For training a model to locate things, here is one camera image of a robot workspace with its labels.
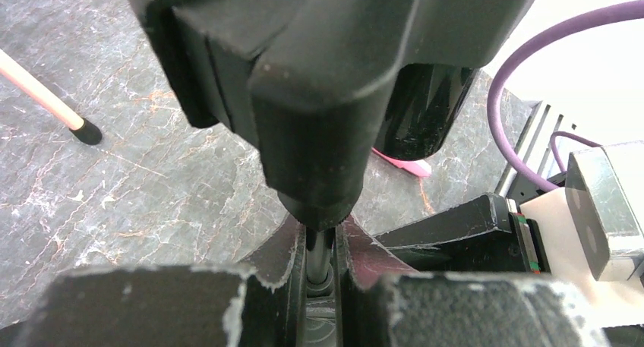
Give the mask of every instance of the pink object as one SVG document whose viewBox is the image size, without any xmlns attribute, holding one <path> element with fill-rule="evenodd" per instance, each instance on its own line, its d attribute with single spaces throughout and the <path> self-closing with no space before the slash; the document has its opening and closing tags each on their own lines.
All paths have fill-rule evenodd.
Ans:
<svg viewBox="0 0 644 347">
<path fill-rule="evenodd" d="M 407 172 L 411 172 L 413 175 L 416 175 L 419 178 L 427 178 L 429 177 L 429 175 L 431 175 L 431 166 L 429 166 L 429 164 L 426 163 L 423 159 L 420 159 L 418 161 L 401 161 L 399 159 L 392 159 L 391 157 L 387 157 L 378 152 L 375 148 L 372 150 L 378 156 L 382 157 L 395 167 L 403 169 Z"/>
</svg>

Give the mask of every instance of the black cylinder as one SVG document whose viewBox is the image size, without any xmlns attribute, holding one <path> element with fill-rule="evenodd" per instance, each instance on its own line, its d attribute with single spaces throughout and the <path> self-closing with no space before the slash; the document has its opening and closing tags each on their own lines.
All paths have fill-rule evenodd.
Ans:
<svg viewBox="0 0 644 347">
<path fill-rule="evenodd" d="M 478 70 L 413 64 L 398 73 L 375 148 L 404 161 L 436 153 L 449 133 Z"/>
</svg>

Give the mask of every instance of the marble tabletop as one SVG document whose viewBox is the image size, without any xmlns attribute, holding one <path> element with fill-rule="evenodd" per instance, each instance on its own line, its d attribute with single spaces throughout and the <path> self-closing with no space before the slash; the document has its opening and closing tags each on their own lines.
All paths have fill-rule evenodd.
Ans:
<svg viewBox="0 0 644 347">
<path fill-rule="evenodd" d="M 74 140 L 0 79 L 0 326 L 28 316 L 53 278 L 86 264 L 238 260 L 285 215 L 257 151 L 188 126 L 126 0 L 0 0 L 0 47 L 105 135 Z M 369 160 L 355 217 L 382 232 L 493 191 L 505 162 L 481 74 L 418 179 Z M 508 137 L 530 109 L 506 93 Z"/>
</svg>

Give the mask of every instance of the purple wire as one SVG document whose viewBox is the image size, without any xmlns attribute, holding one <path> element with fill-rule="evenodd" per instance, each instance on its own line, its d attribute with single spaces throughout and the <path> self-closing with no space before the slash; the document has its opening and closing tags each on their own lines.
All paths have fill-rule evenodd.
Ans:
<svg viewBox="0 0 644 347">
<path fill-rule="evenodd" d="M 552 155 L 554 156 L 554 160 L 557 161 L 557 165 L 559 165 L 559 170 L 561 171 L 566 171 L 566 166 L 564 165 L 564 161 L 561 160 L 561 155 L 559 154 L 559 149 L 557 149 L 557 144 L 554 142 L 554 140 L 557 139 L 557 137 L 565 137 L 569 138 L 571 140 L 575 140 L 581 144 L 585 144 L 586 146 L 589 147 L 600 147 L 601 144 L 598 144 L 596 142 L 593 142 L 591 140 L 587 140 L 584 137 L 580 137 L 574 133 L 570 132 L 565 132 L 565 131 L 555 131 L 553 134 L 550 136 L 550 150 L 552 151 Z"/>
<path fill-rule="evenodd" d="M 523 163 L 514 152 L 513 146 L 507 140 L 503 130 L 500 117 L 500 99 L 508 77 L 528 57 L 559 39 L 590 28 L 641 18 L 644 18 L 644 0 L 611 5 L 570 18 L 546 29 L 524 43 L 501 65 L 497 75 L 492 80 L 488 94 L 488 123 L 494 142 L 496 142 L 497 147 L 499 147 L 507 162 L 519 174 L 525 176 L 530 182 L 539 186 L 542 190 L 553 191 L 558 186 L 543 179 Z"/>
</svg>

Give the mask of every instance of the purple cable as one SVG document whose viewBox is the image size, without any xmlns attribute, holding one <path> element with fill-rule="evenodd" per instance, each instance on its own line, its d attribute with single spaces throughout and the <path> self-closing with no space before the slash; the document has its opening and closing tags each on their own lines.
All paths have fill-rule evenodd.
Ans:
<svg viewBox="0 0 644 347">
<path fill-rule="evenodd" d="M 553 134 L 550 136 L 550 150 L 552 151 L 552 155 L 554 156 L 554 160 L 557 161 L 557 165 L 559 165 L 559 170 L 561 171 L 566 171 L 566 166 L 564 165 L 564 161 L 561 160 L 561 155 L 559 154 L 559 149 L 557 149 L 557 144 L 554 142 L 554 140 L 557 139 L 557 137 L 565 137 L 569 138 L 571 140 L 576 140 L 577 142 L 581 144 L 585 144 L 588 147 L 600 147 L 601 144 L 598 144 L 596 142 L 593 142 L 591 140 L 587 140 L 584 137 L 580 137 L 576 134 L 570 133 L 570 132 L 564 132 L 564 131 L 555 131 Z"/>
<path fill-rule="evenodd" d="M 525 176 L 542 190 L 553 191 L 558 186 L 543 179 L 526 166 L 514 153 L 514 149 L 504 133 L 500 117 L 500 99 L 505 82 L 528 57 L 559 39 L 590 28 L 641 18 L 644 18 L 644 0 L 611 5 L 570 18 L 546 29 L 524 43 L 501 65 L 497 75 L 492 80 L 488 94 L 488 123 L 494 142 L 496 142 L 507 162 L 519 174 Z"/>
</svg>

